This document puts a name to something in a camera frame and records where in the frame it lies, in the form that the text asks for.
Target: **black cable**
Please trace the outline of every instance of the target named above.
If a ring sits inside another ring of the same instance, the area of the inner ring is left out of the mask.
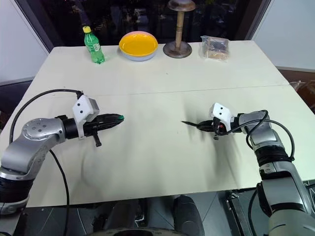
[[[240,129],[240,128],[246,126],[246,125],[249,125],[249,124],[255,123],[255,122],[259,122],[259,121],[261,121],[261,119],[255,119],[255,120],[248,121],[248,122],[246,122],[246,123],[244,123],[244,124],[241,124],[241,125],[239,125],[239,126],[233,128],[233,129],[231,129],[231,130],[229,130],[229,131],[227,131],[227,132],[224,132],[224,133],[218,132],[217,128],[215,128],[215,127],[214,127],[214,131],[215,131],[215,133],[216,133],[217,135],[219,135],[219,136],[224,136],[224,135],[230,134],[230,133],[232,133],[232,132],[234,132],[234,131],[236,131],[236,130],[238,130],[238,129]],[[289,138],[290,138],[290,142],[291,142],[291,154],[290,154],[290,158],[294,159],[295,144],[294,144],[294,139],[293,139],[292,134],[290,133],[290,131],[289,131],[283,124],[281,124],[281,123],[279,123],[279,122],[277,122],[277,121],[274,121],[274,120],[271,120],[271,119],[265,119],[264,122],[269,122],[269,123],[276,124],[276,125],[280,126],[282,129],[285,130],[285,132],[288,134],[288,136],[289,136]]]
[[[312,183],[312,184],[307,185],[305,187],[306,187],[306,189],[314,188],[315,187],[315,183]]]
[[[74,92],[77,94],[77,97],[79,98],[81,95],[83,95],[83,93],[81,91],[78,90],[72,90],[72,89],[53,89],[53,90],[48,90],[45,92],[42,92],[38,95],[36,95],[35,97],[31,98],[28,102],[26,102],[21,109],[17,112],[17,114],[15,115],[12,124],[11,124],[11,128],[10,128],[10,135],[9,135],[9,144],[11,142],[13,142],[13,133],[14,133],[14,128],[15,128],[15,124],[20,116],[20,114],[22,113],[22,111],[32,102],[34,102],[37,98],[49,94],[49,93],[53,93],[53,92]]]
[[[260,122],[255,125],[255,127],[253,129],[251,129],[247,135],[246,135],[246,143],[247,145],[250,147],[250,149],[252,149],[252,146],[250,144],[250,141],[249,141],[249,138],[250,138],[250,135],[267,119],[267,116],[268,116],[268,111],[267,110],[261,110],[261,112],[265,112],[265,115],[264,117],[260,120]]]
[[[14,128],[16,125],[16,122],[20,116],[20,114],[22,113],[22,111],[29,105],[31,104],[33,101],[35,101],[37,98],[49,94],[49,93],[53,93],[53,92],[74,92],[77,94],[77,98],[79,99],[81,95],[83,95],[83,93],[79,90],[73,90],[73,89],[53,89],[53,90],[49,90],[49,91],[45,91],[42,92],[38,95],[36,95],[35,97],[31,98],[28,102],[26,102],[21,109],[17,112],[17,114],[15,115],[12,124],[11,124],[11,128],[10,128],[10,135],[9,135],[9,144],[13,142],[13,135],[14,135]],[[54,154],[54,152],[52,150],[49,150],[49,152],[52,154],[52,156],[54,157],[54,160],[61,172],[61,175],[63,176],[63,182],[64,182],[64,187],[65,187],[65,193],[66,193],[66,219],[65,219],[65,226],[64,226],[64,230],[63,230],[63,236],[66,236],[67,233],[67,229],[68,229],[68,221],[69,221],[69,208],[70,208],[70,197],[69,197],[69,189],[68,189],[68,184],[67,184],[67,180],[65,178],[65,174],[64,171],[56,157],[56,155]]]
[[[257,236],[254,225],[252,223],[252,203],[254,202],[256,194],[257,194],[257,190],[255,190],[254,193],[252,194],[252,198],[251,198],[250,204],[248,206],[248,221],[250,223],[250,228],[251,228],[251,232],[252,232],[253,236]]]
[[[64,171],[55,155],[55,153],[52,150],[49,150],[49,152],[52,154],[52,156],[54,157],[54,160],[61,172],[61,175],[63,176],[63,182],[64,182],[64,187],[65,187],[65,194],[66,194],[66,198],[67,198],[67,204],[66,204],[66,213],[65,213],[65,224],[64,224],[64,230],[63,230],[63,236],[66,236],[67,234],[67,230],[68,230],[68,221],[69,221],[69,209],[70,209],[70,197],[69,197],[69,189],[68,189],[68,184],[67,184],[67,180],[65,178],[65,174]]]

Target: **plastic bag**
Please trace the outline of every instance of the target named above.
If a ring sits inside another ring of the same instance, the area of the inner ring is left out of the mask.
[[[228,58],[228,39],[201,36],[201,51],[205,58],[226,60]]]

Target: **bottle label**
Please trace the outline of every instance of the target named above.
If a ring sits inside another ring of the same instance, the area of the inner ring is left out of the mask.
[[[100,45],[99,43],[93,44],[92,46],[88,46],[87,48],[90,52],[97,52],[98,50],[100,50]]]

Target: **bottle cap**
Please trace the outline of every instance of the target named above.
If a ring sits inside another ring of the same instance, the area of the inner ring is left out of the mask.
[[[89,26],[84,26],[83,27],[83,32],[84,33],[90,33],[91,32],[91,28]]]

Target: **white table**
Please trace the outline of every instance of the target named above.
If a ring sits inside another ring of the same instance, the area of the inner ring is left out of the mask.
[[[255,43],[231,42],[228,62],[203,60],[198,43],[191,45],[186,59],[167,57],[160,45],[146,62],[116,55],[117,46],[102,47],[109,60],[101,65],[90,62],[84,47],[52,51],[18,108],[48,89],[82,89],[97,100],[101,114],[125,116],[120,125],[99,132],[99,148],[92,137],[53,148],[66,173],[71,204],[254,187],[260,181],[258,164],[244,134],[217,142],[180,122],[209,119],[214,102],[234,114],[267,109],[295,139],[294,164],[301,178],[315,178],[315,133],[309,132],[315,130],[315,117]],[[67,93],[36,100],[20,117],[15,137],[32,118],[72,117],[75,100]],[[0,136],[0,153],[8,145],[11,121]],[[290,152],[286,133],[274,129]],[[64,204],[62,176],[47,154],[28,206]]]

